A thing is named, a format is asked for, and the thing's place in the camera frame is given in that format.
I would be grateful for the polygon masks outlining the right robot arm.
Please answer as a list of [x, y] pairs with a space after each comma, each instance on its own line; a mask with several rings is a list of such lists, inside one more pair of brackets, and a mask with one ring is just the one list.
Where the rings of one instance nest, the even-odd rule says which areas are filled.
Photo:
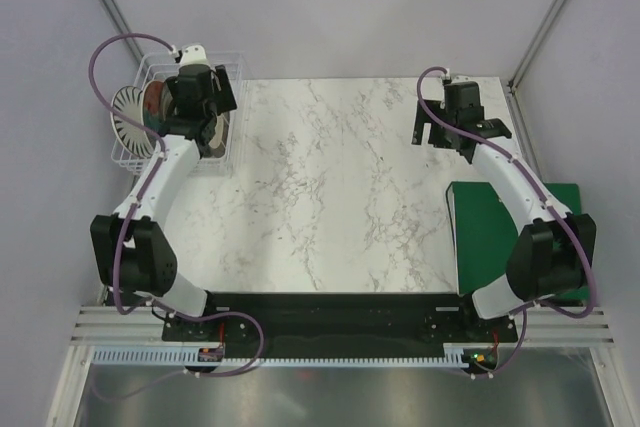
[[417, 97], [413, 144], [428, 142], [457, 152], [493, 188], [518, 233], [504, 274], [467, 296], [458, 315], [467, 339], [483, 339], [494, 318], [538, 304], [572, 319], [588, 317], [596, 306], [592, 271], [596, 224], [575, 214], [553, 195], [521, 157], [512, 132], [499, 118], [488, 119], [474, 81], [439, 80], [442, 100]]

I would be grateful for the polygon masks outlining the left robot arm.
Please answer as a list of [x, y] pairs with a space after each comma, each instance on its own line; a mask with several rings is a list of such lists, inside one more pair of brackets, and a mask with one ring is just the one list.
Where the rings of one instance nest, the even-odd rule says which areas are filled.
[[180, 273], [163, 228], [178, 191], [208, 152], [219, 115], [236, 110], [237, 102], [223, 65], [182, 65], [165, 84], [172, 104], [155, 133], [155, 151], [128, 197], [112, 214], [93, 219], [91, 240], [100, 279], [120, 314], [131, 312], [123, 295], [134, 294], [185, 318], [190, 334], [208, 340], [220, 318], [206, 307], [206, 290]]

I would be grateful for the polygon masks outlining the brown rim cream plate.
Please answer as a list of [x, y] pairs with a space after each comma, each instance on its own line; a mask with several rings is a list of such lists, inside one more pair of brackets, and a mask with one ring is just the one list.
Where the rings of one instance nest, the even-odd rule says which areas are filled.
[[206, 158], [220, 159], [226, 155], [230, 130], [230, 113], [225, 112], [217, 116], [217, 123], [213, 138], [205, 151]]

